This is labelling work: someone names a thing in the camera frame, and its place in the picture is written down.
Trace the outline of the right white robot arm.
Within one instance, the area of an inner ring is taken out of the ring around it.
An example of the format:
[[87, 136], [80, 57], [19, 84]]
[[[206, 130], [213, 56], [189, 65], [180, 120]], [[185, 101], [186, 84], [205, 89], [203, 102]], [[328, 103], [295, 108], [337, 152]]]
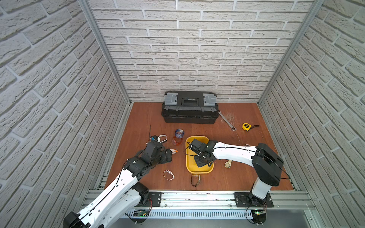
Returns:
[[269, 191], [279, 186], [284, 172], [284, 161], [264, 143], [257, 146], [237, 146], [210, 140], [203, 143], [197, 139], [188, 143], [188, 149], [195, 153], [194, 160], [198, 167], [211, 165], [215, 160], [232, 160], [254, 168], [257, 179], [248, 195], [251, 205], [266, 204]]

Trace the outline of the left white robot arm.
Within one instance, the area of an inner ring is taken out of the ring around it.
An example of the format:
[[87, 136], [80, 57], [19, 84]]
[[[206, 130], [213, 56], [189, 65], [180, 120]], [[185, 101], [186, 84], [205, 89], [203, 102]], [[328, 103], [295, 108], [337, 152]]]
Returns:
[[140, 203], [145, 203], [149, 189], [139, 181], [157, 165], [172, 161], [174, 153], [158, 141], [122, 165], [121, 172], [111, 184], [80, 212], [70, 212], [63, 220], [65, 228], [108, 228], [122, 215]]

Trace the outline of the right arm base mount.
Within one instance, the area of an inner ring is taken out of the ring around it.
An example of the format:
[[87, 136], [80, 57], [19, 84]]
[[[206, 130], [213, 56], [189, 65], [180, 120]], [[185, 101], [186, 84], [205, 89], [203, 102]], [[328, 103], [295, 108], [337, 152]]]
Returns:
[[274, 204], [270, 193], [267, 193], [264, 199], [260, 199], [254, 196], [251, 192], [235, 192], [234, 193], [235, 203], [237, 208], [248, 208], [248, 207], [264, 207], [273, 208]]

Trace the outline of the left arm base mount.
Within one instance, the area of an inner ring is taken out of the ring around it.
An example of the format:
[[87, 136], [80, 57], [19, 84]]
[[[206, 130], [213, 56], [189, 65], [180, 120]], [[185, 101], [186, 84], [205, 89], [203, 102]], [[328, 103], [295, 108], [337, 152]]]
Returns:
[[143, 195], [137, 207], [160, 207], [162, 192], [149, 192], [148, 195]]

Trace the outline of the clear white watch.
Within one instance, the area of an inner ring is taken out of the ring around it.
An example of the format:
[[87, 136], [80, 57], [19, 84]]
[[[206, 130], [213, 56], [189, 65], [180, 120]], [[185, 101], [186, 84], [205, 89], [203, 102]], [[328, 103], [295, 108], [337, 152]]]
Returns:
[[172, 181], [175, 179], [175, 175], [173, 174], [173, 172], [171, 172], [170, 170], [165, 170], [163, 172], [163, 177], [167, 180], [167, 181]]

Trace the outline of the dark brown strap watch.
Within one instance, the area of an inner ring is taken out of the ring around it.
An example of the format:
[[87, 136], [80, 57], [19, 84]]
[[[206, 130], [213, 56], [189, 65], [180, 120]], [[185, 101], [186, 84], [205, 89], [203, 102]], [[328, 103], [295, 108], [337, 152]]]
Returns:
[[201, 182], [201, 175], [199, 174], [194, 174], [191, 176], [191, 185], [193, 187], [197, 187]]

